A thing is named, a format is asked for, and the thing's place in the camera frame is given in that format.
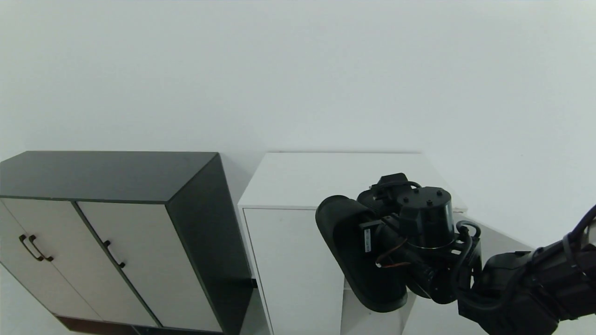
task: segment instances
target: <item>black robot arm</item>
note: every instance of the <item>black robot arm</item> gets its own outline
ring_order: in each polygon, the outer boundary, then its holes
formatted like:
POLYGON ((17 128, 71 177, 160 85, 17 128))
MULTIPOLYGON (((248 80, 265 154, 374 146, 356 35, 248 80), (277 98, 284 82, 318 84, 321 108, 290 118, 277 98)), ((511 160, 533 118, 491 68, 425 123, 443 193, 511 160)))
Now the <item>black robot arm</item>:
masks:
POLYGON ((436 303, 457 300, 460 315, 490 335, 550 335, 560 321, 596 312, 594 218, 596 206, 561 241, 492 256, 482 268, 480 228, 454 224, 451 195, 403 173, 382 177, 357 200, 329 197, 316 211, 364 306, 394 311, 409 288, 436 303))

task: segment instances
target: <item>cabinet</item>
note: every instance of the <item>cabinet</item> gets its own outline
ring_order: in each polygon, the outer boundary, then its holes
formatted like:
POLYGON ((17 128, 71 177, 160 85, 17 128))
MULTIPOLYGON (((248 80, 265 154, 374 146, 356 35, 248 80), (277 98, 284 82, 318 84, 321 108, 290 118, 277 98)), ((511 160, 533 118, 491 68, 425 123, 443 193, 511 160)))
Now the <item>cabinet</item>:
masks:
POLYGON ((50 311, 101 320, 54 265, 43 261, 31 245, 30 236, 0 202, 0 262, 50 311))
POLYGON ((0 261, 68 328, 240 332, 253 287, 218 153, 28 151, 0 178, 0 261))
MULTIPOLYGON (((422 185, 443 187, 452 194, 454 211, 465 212, 462 200, 422 154, 265 155, 238 208, 272 335, 401 332, 414 299, 392 313, 362 308, 315 223, 323 199, 356 198, 381 176, 398 172, 422 185)), ((455 315, 445 318, 456 320, 455 315)))

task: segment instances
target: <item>cabinet handle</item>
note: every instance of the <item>cabinet handle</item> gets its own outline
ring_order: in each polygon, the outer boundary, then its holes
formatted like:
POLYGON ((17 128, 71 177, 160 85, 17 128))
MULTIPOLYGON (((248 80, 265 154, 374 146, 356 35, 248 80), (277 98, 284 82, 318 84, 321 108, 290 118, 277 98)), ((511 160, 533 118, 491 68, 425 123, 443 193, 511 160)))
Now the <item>cabinet handle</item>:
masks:
POLYGON ((54 258, 53 258, 52 256, 50 256, 50 257, 46 257, 46 256, 44 255, 44 253, 42 253, 41 251, 39 251, 39 249, 38 249, 38 248, 37 248, 37 246, 35 245, 35 242, 33 242, 33 241, 35 241, 35 239, 36 239, 36 238, 37 238, 37 237, 35 237, 35 235, 31 235, 31 236, 29 236, 29 242, 31 242, 31 244, 33 245, 33 247, 35 248, 35 250, 37 250, 37 251, 38 251, 38 253, 39 253, 39 254, 40 254, 40 255, 41 255, 41 256, 42 256, 42 257, 43 257, 45 260, 47 260, 48 262, 51 262, 51 261, 53 261, 53 260, 54 260, 54 258))
POLYGON ((21 241, 21 244, 23 245, 23 247, 25 247, 25 249, 27 249, 27 251, 31 254, 31 256, 33 256, 33 258, 37 259, 38 261, 43 261, 44 258, 42 256, 36 257, 32 252, 31 249, 29 249, 29 247, 27 247, 25 245, 25 238, 27 238, 24 234, 18 237, 18 240, 21 241))
POLYGON ((110 240, 105 241, 104 242, 104 246, 108 250, 108 252, 110 253, 110 255, 112 256, 112 259, 114 259, 114 262, 116 262, 116 264, 118 264, 118 266, 120 267, 120 269, 123 269, 124 266, 126 266, 126 264, 124 262, 118 262, 116 260, 116 258, 114 257, 114 254, 112 254, 112 252, 110 251, 110 248, 109 248, 111 246, 110 240))

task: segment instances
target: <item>white cabinet door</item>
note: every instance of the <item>white cabinet door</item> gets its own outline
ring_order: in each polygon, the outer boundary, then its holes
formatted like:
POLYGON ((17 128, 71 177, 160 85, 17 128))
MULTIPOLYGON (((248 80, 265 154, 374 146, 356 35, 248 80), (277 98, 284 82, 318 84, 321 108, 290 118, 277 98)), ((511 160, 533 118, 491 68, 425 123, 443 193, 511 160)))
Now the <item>white cabinet door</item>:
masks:
POLYGON ((20 237, 28 234, 0 201, 0 262, 21 282, 50 312, 67 317, 101 320, 77 291, 47 260, 39 257, 28 239, 23 245, 20 237))
POLYGON ((39 250, 105 321, 156 326, 68 201, 4 199, 39 250))
POLYGON ((164 326, 222 331, 164 205, 78 205, 164 326))
POLYGON ((244 209, 272 335, 339 335, 344 276, 314 210, 244 209))

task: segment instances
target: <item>cabinet side panel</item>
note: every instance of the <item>cabinet side panel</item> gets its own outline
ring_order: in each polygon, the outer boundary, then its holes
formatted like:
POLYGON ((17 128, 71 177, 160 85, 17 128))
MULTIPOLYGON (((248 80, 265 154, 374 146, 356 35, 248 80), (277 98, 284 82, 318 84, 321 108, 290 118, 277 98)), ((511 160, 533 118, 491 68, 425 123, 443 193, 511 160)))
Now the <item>cabinet side panel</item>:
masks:
POLYGON ((166 208, 223 332, 239 334, 253 287, 220 156, 166 208))

